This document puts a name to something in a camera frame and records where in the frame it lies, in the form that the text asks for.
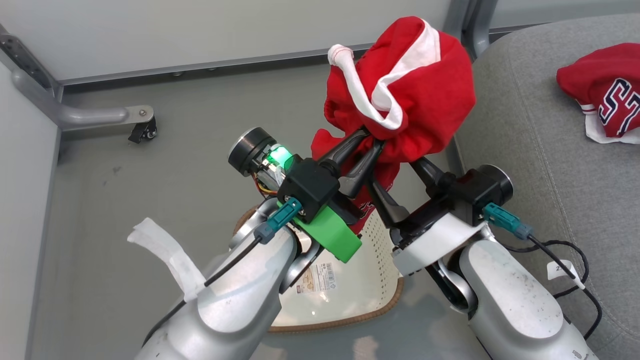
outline white tape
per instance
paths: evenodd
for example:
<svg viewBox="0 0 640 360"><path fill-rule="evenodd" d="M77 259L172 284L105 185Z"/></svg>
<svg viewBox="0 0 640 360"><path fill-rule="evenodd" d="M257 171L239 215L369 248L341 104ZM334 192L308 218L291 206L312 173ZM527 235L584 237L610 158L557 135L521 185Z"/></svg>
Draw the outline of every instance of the white tape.
<svg viewBox="0 0 640 360"><path fill-rule="evenodd" d="M573 267L573 263L569 260L560 260L560 261L569 269L569 271L573 274L573 276L575 276L575 279L573 279L573 282L578 286L578 288L580 288L580 290L584 290L584 284L580 281L580 277L578 276L578 272L575 271L575 268ZM551 261L549 264L547 264L547 278L549 280L555 279L556 277L560 277L560 276L569 276L569 275L567 275L567 273L564 272L564 270L558 264L556 264L555 261Z"/></svg>
<svg viewBox="0 0 640 360"><path fill-rule="evenodd" d="M204 289L205 279L180 244L149 218L144 219L133 229L127 241L146 248L164 261L184 292L185 302L197 298L198 293Z"/></svg>

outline product label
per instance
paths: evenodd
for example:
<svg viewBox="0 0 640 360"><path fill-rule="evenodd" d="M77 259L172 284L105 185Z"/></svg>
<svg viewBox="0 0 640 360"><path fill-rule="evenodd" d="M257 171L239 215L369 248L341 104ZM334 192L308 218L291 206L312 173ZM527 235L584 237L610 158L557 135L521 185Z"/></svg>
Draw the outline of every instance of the product label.
<svg viewBox="0 0 640 360"><path fill-rule="evenodd" d="M296 291L299 294L328 291L336 288L337 284L331 263L311 264L296 283Z"/></svg>

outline gray fabric upholstery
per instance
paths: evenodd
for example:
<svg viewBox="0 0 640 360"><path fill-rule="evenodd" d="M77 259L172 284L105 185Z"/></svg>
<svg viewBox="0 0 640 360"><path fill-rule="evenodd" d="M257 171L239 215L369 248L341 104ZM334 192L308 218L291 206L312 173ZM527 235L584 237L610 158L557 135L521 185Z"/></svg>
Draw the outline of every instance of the gray fabric upholstery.
<svg viewBox="0 0 640 360"><path fill-rule="evenodd" d="M456 135L465 169L492 163L509 174L515 194L506 207L539 239L568 240L586 253L587 286L604 310L588 342L601 360L640 359L640 145L588 139L556 70L622 42L640 42L640 14L546 24L498 40L474 64L477 104ZM583 273L577 254L553 250ZM540 251L517 258L554 293L572 285L546 281L550 259ZM596 315L589 299L577 291L560 303L584 334Z"/></svg>

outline sticker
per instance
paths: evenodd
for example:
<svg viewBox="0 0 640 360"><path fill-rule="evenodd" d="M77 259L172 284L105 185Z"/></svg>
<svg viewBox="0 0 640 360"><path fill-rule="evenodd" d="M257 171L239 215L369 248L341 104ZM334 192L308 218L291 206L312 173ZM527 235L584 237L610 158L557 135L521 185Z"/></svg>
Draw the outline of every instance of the sticker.
<svg viewBox="0 0 640 360"><path fill-rule="evenodd" d="M575 268L573 267L573 263L571 261L568 260L560 260L562 261L562 263L569 269L569 271L578 279L578 273L575 271ZM547 277L549 280L551 279L555 279L556 277L560 277L560 276L569 276L566 274L566 272L564 272L564 270L562 270L562 268L555 262L555 261L551 261L549 264L547 264Z"/></svg>
<svg viewBox="0 0 640 360"><path fill-rule="evenodd" d="M296 283L299 294L328 291L337 288L331 263L311 264Z"/></svg>

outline red and white clothing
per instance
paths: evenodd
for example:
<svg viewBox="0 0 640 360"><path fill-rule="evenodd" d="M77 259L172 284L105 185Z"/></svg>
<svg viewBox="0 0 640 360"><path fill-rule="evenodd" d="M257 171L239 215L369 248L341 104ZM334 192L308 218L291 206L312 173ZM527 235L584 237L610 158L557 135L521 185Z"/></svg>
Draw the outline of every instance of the red and white clothing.
<svg viewBox="0 0 640 360"><path fill-rule="evenodd" d="M578 101L587 136L599 143L640 143L640 44L596 50L557 71Z"/></svg>
<svg viewBox="0 0 640 360"><path fill-rule="evenodd" d="M395 21L357 63L351 49L341 45L333 46L328 57L324 115L345 136L365 126L373 137L386 140L374 171L385 188L400 163L444 149L476 102L467 52L457 39L418 17ZM320 129L311 145L314 159L341 140ZM344 172L372 141L363 142ZM354 203L368 216L370 201L363 189ZM367 216L352 227L355 233Z"/></svg>

